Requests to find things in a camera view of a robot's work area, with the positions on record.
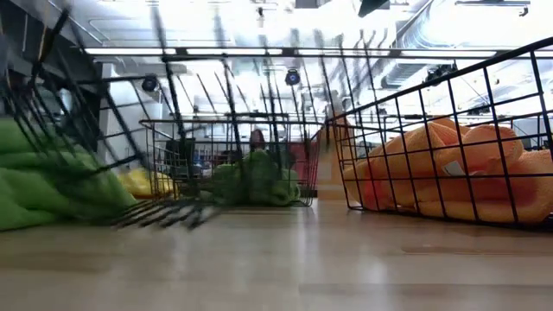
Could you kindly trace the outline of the green microfiber towel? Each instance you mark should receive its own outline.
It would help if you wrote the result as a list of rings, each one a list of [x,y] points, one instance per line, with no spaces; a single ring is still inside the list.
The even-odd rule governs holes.
[[[98,222],[137,200],[73,139],[50,129],[32,136],[0,118],[0,231],[63,221]]]
[[[266,150],[217,166],[202,198],[220,206],[289,206],[300,197],[299,175]]]

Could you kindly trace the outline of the deep orange microfiber towel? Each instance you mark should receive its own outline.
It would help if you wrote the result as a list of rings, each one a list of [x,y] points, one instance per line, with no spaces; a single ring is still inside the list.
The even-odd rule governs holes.
[[[504,224],[537,224],[553,213],[547,150],[376,157],[346,170],[344,184],[349,200],[374,212]]]

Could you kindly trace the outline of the light orange microfiber towel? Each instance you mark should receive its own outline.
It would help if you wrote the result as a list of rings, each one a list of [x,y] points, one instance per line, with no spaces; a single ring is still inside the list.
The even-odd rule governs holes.
[[[513,164],[522,154],[522,143],[509,128],[490,124],[473,128],[457,126],[450,119],[429,122],[399,135],[369,153],[372,171],[394,178],[445,175],[450,163],[467,166],[469,172],[491,173],[501,159]]]

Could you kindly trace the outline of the red plastic bin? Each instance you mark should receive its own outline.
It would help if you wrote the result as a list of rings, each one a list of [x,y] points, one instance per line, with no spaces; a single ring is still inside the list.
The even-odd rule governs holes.
[[[316,183],[319,149],[319,144],[315,141],[308,143],[307,148],[302,142],[292,142],[289,145],[290,157],[295,159],[292,168],[297,172],[300,182]]]

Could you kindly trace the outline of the yellow microfiber towel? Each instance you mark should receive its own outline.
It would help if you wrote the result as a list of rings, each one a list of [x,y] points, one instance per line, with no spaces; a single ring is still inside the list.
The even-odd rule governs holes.
[[[166,174],[133,168],[118,174],[124,188],[137,199],[154,199],[175,192],[173,180]]]

